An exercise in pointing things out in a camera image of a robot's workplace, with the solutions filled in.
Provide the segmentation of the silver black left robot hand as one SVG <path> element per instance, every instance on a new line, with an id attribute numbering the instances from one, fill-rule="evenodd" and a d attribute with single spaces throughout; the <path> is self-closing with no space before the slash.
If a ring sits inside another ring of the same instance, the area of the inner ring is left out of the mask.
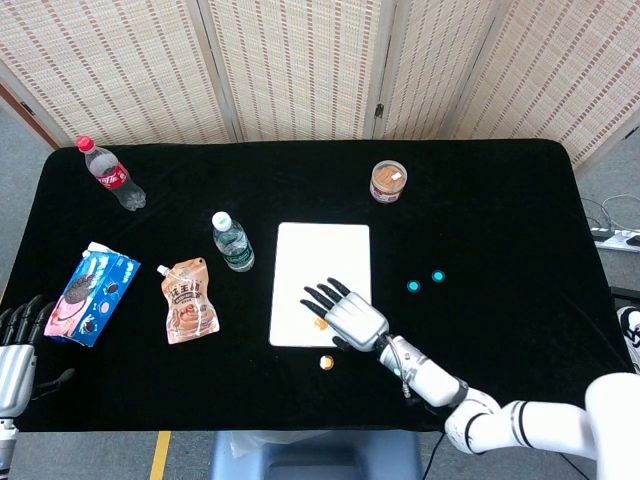
<path id="1" fill-rule="evenodd" d="M 59 390 L 75 374 L 64 370 L 54 380 L 35 385 L 37 344 L 44 325 L 53 312 L 53 302 L 46 303 L 42 294 L 15 309 L 1 313 L 1 425 L 19 417 L 32 400 Z"/>

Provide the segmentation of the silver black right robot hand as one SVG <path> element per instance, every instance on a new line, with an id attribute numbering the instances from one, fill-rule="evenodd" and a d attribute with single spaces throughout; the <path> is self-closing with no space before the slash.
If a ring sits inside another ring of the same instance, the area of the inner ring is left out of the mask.
<path id="1" fill-rule="evenodd" d="M 334 332 L 332 342 L 343 351 L 373 352 L 389 333 L 386 317 L 335 278 L 306 286 L 304 291 L 310 299 L 300 303 L 329 325 Z"/>

